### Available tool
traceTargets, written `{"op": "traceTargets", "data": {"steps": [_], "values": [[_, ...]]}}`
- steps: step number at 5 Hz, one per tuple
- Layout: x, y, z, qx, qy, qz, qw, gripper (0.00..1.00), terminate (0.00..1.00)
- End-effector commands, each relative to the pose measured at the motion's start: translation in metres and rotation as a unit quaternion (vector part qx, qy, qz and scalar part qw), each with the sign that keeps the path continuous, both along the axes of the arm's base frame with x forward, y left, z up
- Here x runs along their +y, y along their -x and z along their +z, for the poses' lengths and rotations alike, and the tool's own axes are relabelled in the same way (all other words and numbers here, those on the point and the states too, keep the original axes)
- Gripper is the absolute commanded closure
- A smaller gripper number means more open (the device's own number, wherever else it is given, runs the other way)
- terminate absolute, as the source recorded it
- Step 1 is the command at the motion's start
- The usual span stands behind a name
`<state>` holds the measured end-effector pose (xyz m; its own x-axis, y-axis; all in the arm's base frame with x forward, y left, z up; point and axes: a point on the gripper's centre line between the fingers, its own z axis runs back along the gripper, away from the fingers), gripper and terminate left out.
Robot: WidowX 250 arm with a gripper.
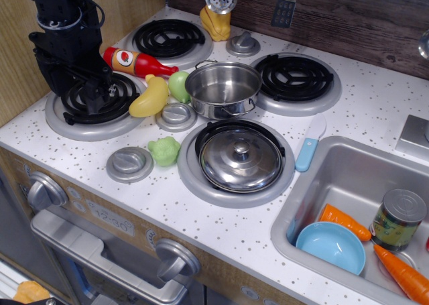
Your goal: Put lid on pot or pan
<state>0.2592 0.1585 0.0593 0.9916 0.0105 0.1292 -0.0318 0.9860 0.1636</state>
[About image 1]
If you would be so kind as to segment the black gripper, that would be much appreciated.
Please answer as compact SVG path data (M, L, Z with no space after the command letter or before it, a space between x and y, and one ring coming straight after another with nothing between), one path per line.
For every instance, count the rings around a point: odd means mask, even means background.
M39 69L59 97L83 82L80 98L89 115L98 114L109 100L112 70L100 55L101 31L83 26L32 32L29 40Z

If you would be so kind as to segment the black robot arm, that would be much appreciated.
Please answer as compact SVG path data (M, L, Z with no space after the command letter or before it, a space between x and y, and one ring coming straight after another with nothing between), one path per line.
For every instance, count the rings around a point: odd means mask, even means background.
M88 113L109 99L112 70L100 54L103 10L93 0L32 0L40 32L29 34L38 67L51 91L80 85Z

